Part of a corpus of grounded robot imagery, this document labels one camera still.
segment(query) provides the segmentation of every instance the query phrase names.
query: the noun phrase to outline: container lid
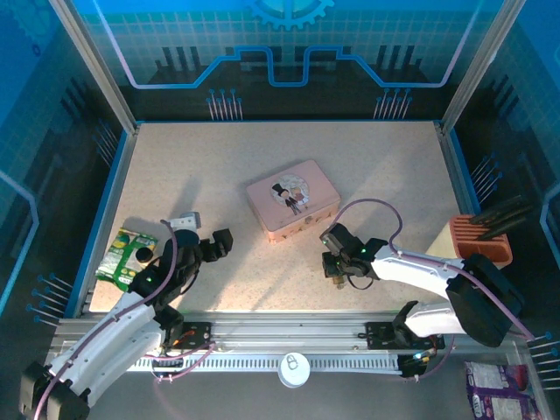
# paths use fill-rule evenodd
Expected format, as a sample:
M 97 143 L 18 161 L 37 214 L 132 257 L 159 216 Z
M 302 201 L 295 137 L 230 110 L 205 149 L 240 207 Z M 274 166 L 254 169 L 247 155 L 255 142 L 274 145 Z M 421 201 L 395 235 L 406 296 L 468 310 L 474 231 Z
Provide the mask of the container lid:
M 286 387 L 297 388 L 307 382 L 310 372 L 311 367 L 305 356 L 300 353 L 288 353 L 280 362 L 278 376 Z
M 314 160 L 255 182 L 247 187 L 247 193 L 270 232 L 340 201 L 334 186 Z

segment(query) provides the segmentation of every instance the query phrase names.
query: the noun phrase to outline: speckled surface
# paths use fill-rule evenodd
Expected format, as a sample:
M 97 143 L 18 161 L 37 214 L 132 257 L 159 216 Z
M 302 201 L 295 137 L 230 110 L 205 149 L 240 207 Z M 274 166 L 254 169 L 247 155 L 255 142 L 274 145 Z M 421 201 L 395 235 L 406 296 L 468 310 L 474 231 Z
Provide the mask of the speckled surface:
M 249 207 L 245 188 L 258 179 L 315 159 L 342 197 L 375 197 L 402 214 L 395 243 L 424 252 L 459 213 L 431 122 L 224 122 L 143 124 L 116 212 L 120 226 L 168 238 L 162 218 L 200 212 L 200 237 L 230 228 L 234 248 L 205 264 L 196 285 L 173 302 L 182 311 L 400 309 L 438 297 L 396 282 L 366 291 L 337 290 L 325 279 L 319 235 L 328 221 L 271 245 Z M 389 210 L 370 203 L 341 221 L 362 240 L 388 238 Z M 121 292 L 97 282 L 92 312 L 106 312 Z

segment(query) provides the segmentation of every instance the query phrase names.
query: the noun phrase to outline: gear graphic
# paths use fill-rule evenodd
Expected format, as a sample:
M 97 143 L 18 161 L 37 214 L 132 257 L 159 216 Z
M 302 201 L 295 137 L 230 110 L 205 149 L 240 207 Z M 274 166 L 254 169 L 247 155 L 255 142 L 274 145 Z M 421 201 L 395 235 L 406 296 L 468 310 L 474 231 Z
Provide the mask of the gear graphic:
M 325 9 L 334 6 L 333 0 L 248 0 L 253 16 L 263 25 L 281 26 L 289 31 L 294 26 L 304 29 L 304 24 L 315 24 L 315 18 L 324 17 Z
M 47 0 L 4 0 L 25 35 L 39 42 L 51 28 L 52 12 Z

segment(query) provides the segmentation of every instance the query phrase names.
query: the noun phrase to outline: blue frame edge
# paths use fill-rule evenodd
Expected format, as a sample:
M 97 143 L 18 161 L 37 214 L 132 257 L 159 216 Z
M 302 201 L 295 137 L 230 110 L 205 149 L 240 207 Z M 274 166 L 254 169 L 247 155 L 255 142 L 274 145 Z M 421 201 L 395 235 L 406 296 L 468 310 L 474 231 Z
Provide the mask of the blue frame edge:
M 78 300 L 80 299 L 81 288 L 84 286 L 86 281 L 86 270 L 89 265 L 89 259 L 94 250 L 95 240 L 99 234 L 99 227 L 102 224 L 103 214 L 105 213 L 105 208 L 107 207 L 107 202 L 109 201 L 109 195 L 113 189 L 115 183 L 116 171 L 121 161 L 121 156 L 123 155 L 124 145 L 126 144 L 127 134 L 125 131 L 121 134 L 121 139 L 119 145 L 116 149 L 115 158 L 113 159 L 113 164 L 108 173 L 107 182 L 105 188 L 103 189 L 103 195 L 101 196 L 101 201 L 97 207 L 97 213 L 95 214 L 94 224 L 89 231 L 89 237 L 87 238 L 86 248 L 84 249 L 83 257 L 81 258 L 80 267 L 78 268 L 78 273 L 76 274 L 76 280 L 73 284 L 72 293 L 68 299 L 68 305 L 64 310 L 64 318 L 72 318 Z

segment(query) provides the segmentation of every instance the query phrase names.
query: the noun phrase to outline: white round container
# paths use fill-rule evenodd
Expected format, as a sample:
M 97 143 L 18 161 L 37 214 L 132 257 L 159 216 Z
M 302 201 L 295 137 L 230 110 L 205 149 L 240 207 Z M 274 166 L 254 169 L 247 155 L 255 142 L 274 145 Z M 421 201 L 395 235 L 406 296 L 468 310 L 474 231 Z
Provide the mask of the white round container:
M 278 377 L 286 387 L 297 388 L 307 382 L 310 372 L 311 366 L 305 356 L 300 353 L 288 353 L 280 362 Z

